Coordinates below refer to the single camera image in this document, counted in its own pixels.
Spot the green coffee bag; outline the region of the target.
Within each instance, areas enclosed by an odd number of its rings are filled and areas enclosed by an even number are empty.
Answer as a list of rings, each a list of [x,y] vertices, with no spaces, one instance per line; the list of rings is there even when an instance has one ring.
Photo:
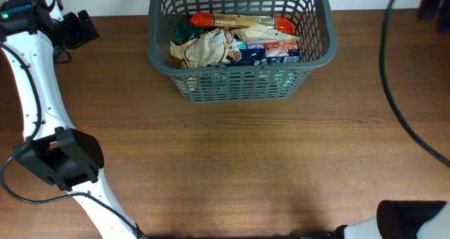
[[[192,39],[198,39],[204,33],[205,29],[192,25],[189,20],[181,20],[176,29],[174,43],[180,46]]]

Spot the beige brown snack bag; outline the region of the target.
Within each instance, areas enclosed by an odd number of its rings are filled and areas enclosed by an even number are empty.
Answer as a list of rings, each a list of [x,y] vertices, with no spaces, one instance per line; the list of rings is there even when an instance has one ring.
[[[206,32],[179,46],[172,42],[170,52],[178,69],[229,65],[242,59],[234,33],[226,28]]]
[[[300,37],[295,35],[286,34],[257,23],[254,23],[247,28],[234,29],[232,32],[241,41],[247,41],[253,44],[265,44],[278,41],[297,42],[300,40]]]

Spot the red spaghetti packet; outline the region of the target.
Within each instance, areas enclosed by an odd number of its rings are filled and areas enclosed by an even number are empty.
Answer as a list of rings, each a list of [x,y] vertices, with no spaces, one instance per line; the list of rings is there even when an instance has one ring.
[[[279,32],[294,35],[295,26],[287,18],[260,16],[260,15],[231,15],[220,13],[201,13],[197,12],[190,19],[190,23],[195,27],[231,27],[243,28],[250,27],[253,24],[260,24]]]

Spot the colourful tissue multipack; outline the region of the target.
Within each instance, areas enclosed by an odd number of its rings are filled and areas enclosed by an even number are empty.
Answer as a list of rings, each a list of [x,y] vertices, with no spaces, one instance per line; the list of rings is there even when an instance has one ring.
[[[300,60],[300,50],[296,42],[277,41],[265,44],[253,44],[242,41],[238,44],[238,60],[232,60],[230,66],[270,65],[272,63],[296,63]]]

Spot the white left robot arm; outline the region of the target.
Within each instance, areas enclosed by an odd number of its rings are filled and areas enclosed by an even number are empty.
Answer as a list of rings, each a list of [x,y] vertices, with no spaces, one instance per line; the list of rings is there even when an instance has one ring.
[[[143,238],[108,185],[99,142],[75,129],[56,79],[59,56],[97,38],[89,14],[65,13],[61,0],[1,0],[1,51],[23,113],[24,141],[11,160],[76,200],[103,238]]]

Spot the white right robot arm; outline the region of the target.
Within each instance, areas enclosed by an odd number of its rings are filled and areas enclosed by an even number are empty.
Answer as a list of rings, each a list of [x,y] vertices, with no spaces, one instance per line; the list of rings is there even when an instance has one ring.
[[[387,38],[396,0],[389,0],[384,12],[380,50],[379,73],[387,102],[404,131],[429,155],[449,167],[449,158],[426,143],[402,115],[392,96],[386,71]],[[341,225],[323,238],[448,238],[449,202],[418,200],[383,200],[377,207],[376,216],[353,225]]]

